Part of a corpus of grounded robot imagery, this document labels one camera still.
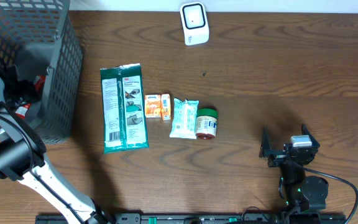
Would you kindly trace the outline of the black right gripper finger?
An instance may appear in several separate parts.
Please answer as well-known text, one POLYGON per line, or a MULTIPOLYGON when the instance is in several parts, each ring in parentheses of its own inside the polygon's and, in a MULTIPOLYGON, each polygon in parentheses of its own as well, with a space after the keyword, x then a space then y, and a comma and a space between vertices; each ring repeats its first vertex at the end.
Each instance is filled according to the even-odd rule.
POLYGON ((309 130, 307 129, 305 124, 301 125, 301 133, 302 133, 302 135, 306 135, 306 136, 308 136, 310 138, 310 141, 311 141, 312 145, 317 145, 318 144, 317 140, 309 132, 309 130))
POLYGON ((260 151, 259 151, 259 157, 263 158, 263 157, 268 157, 271 153, 271 143, 270 143, 270 138, 269 138, 269 134, 266 128, 263 128, 262 130, 262 142, 261 142, 261 146, 260 146, 260 151))

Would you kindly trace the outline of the red snack bar wrapper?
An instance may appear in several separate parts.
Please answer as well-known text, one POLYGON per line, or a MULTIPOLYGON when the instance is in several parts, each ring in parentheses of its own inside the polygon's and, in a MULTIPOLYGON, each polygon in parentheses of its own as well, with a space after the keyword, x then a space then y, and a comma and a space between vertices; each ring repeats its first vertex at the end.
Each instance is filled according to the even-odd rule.
POLYGON ((18 117, 20 117, 21 119, 24 119, 26 117, 28 110, 32 107, 32 105, 41 99, 42 90, 45 85, 45 79, 46 79, 45 75, 37 75, 35 77, 33 84, 36 93, 36 98, 32 100, 30 103, 21 104, 20 107, 16 109, 16 115, 18 115, 18 117))

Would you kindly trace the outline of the teal white wipes pack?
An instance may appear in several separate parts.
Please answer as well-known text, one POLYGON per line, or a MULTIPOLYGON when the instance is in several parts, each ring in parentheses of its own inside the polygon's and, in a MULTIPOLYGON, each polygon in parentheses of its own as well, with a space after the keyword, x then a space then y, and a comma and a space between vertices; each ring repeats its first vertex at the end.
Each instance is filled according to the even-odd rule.
POLYGON ((199 101, 181 101, 178 98, 175 98, 173 102, 174 110, 170 137, 196 139, 195 129, 199 101))

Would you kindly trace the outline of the orange tissue pack cheeks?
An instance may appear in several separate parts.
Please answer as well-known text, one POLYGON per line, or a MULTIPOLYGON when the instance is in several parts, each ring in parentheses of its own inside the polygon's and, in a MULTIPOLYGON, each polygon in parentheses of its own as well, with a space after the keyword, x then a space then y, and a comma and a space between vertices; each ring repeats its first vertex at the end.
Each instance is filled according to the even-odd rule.
POLYGON ((171 119, 171 100, 168 93, 161 95, 161 117, 164 121, 171 119))

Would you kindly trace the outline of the green white gloves package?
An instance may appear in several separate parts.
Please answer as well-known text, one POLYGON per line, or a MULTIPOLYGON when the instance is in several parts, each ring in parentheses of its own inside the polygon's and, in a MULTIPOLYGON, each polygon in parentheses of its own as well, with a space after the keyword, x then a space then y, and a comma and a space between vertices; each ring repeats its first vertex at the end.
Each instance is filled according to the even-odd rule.
POLYGON ((149 147, 139 63, 102 68, 104 153, 149 147))

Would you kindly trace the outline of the orange tissue pack enjoy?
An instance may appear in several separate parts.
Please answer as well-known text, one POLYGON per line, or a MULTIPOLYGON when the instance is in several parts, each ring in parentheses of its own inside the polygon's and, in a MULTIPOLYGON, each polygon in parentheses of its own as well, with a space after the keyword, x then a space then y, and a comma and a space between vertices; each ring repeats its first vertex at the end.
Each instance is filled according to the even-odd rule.
POLYGON ((161 117, 161 95, 146 95, 145 96, 145 117, 146 118, 160 118, 161 117))

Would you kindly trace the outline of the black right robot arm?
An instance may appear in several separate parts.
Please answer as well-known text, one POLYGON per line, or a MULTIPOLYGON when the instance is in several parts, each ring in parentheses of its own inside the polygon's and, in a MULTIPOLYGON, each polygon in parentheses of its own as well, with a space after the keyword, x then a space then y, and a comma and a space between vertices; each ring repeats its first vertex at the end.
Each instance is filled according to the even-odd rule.
POLYGON ((269 167, 278 167, 281 178, 279 194, 287 202, 281 219, 287 223, 301 216, 319 216, 319 211, 326 208, 328 182, 321 177, 305 174, 305 165, 315 158, 320 144, 301 126, 301 134, 291 137, 291 142, 284 144, 283 149, 272 147, 267 129, 262 131, 262 143, 259 157, 267 159, 269 167))

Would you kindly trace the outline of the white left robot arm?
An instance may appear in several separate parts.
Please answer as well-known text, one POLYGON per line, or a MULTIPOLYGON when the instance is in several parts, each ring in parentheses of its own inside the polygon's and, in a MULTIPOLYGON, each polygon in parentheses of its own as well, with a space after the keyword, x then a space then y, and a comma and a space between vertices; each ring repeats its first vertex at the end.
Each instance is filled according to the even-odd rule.
POLYGON ((68 223, 114 223, 93 199, 56 170, 35 131, 5 103, 0 77, 0 179, 18 181, 52 204, 68 223))

